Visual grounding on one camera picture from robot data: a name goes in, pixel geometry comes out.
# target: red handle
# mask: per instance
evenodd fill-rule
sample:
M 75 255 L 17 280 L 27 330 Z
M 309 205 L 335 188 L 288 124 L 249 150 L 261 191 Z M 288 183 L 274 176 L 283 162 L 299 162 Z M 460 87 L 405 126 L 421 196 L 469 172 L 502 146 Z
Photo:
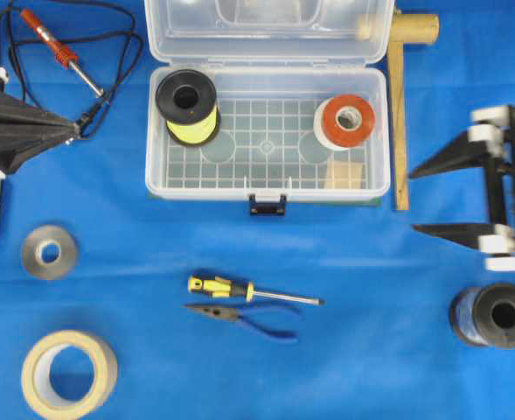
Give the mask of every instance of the red handle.
M 55 54 L 55 59 L 62 65 L 64 68 L 68 68 L 68 65 L 71 61 L 78 62 L 78 55 L 74 53 L 74 51 L 66 46 L 61 44 L 48 30 L 45 28 L 43 22 L 39 20 L 39 17 L 33 14 L 30 9 L 23 9 L 20 13 L 20 17 L 24 20 L 31 29 L 36 32 L 38 38 L 44 41 L 44 43 L 51 48 L 53 54 Z

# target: spool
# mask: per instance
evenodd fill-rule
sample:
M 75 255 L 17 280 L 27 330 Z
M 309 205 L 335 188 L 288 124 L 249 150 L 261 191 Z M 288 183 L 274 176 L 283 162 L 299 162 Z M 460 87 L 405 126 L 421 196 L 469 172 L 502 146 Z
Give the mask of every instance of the spool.
M 200 146 L 219 133 L 220 112 L 212 81 L 196 70 L 177 70 L 158 86 L 156 104 L 171 138 Z
M 368 101 L 342 94 L 317 108 L 314 132 L 324 147 L 346 151 L 361 145 L 373 132 L 376 117 Z
M 92 386 L 77 402 L 61 398 L 49 377 L 53 360 L 69 346 L 87 354 L 94 366 Z M 86 332 L 59 331 L 41 339 L 26 356 L 21 375 L 22 392 L 30 408 L 43 418 L 76 420 L 98 409 L 108 399 L 117 371 L 114 352 L 105 341 Z
M 53 249 L 52 259 L 45 251 Z M 24 240 L 22 264 L 31 276 L 40 280 L 56 280 L 68 274 L 76 263 L 76 244 L 63 228 L 46 225 L 37 228 Z
M 463 290 L 449 307 L 449 322 L 470 346 L 515 348 L 515 285 Z

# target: box lid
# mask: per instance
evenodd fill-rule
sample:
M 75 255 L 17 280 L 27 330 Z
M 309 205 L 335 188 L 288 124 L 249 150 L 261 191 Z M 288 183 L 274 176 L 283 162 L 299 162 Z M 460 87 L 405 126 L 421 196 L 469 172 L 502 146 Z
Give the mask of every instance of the box lid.
M 387 49 L 394 0 L 144 0 L 166 63 L 364 66 Z

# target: blue tablecloth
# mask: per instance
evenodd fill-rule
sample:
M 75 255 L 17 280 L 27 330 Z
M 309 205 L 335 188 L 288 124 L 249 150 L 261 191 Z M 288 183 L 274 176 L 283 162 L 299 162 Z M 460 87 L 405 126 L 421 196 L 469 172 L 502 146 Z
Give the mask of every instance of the blue tablecloth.
M 41 3 L 48 25 L 65 36 L 126 23 L 113 13 L 21 3 Z M 143 2 L 121 3 L 146 37 Z M 407 49 L 414 167 L 467 128 L 472 109 L 515 104 L 515 1 L 398 6 L 436 12 L 442 24 L 436 45 Z M 18 26 L 18 36 L 31 35 Z M 119 45 L 77 47 L 106 86 Z M 22 55 L 45 107 L 78 117 L 92 100 L 86 85 L 41 45 Z M 411 182 L 408 213 L 393 210 L 391 193 L 380 207 L 289 203 L 283 218 L 251 218 L 244 202 L 150 199 L 148 82 L 158 66 L 145 48 L 96 138 L 51 150 L 4 184 L 0 419 L 33 416 L 20 390 L 22 362 L 41 337 L 65 328 L 105 338 L 119 361 L 115 392 L 92 419 L 515 418 L 515 350 L 466 347 L 448 322 L 458 291 L 515 283 L 515 274 L 485 271 L 483 255 L 410 228 L 485 221 L 481 171 Z M 7 92 L 19 95 L 11 76 Z M 20 262 L 23 239 L 50 222 L 80 246 L 76 270 L 56 283 L 30 278 Z M 302 307 L 303 322 L 271 318 L 300 333 L 298 345 L 279 346 L 183 309 L 200 300 L 185 286 L 201 268 L 327 304 Z

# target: black latch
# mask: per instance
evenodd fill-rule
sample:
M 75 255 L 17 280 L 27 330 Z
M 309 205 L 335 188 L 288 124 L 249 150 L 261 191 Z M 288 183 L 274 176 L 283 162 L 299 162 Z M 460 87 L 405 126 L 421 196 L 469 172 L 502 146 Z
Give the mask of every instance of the black latch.
M 286 213 L 286 195 L 282 194 L 278 202 L 257 202 L 255 194 L 249 196 L 249 214 L 252 216 L 283 216 Z

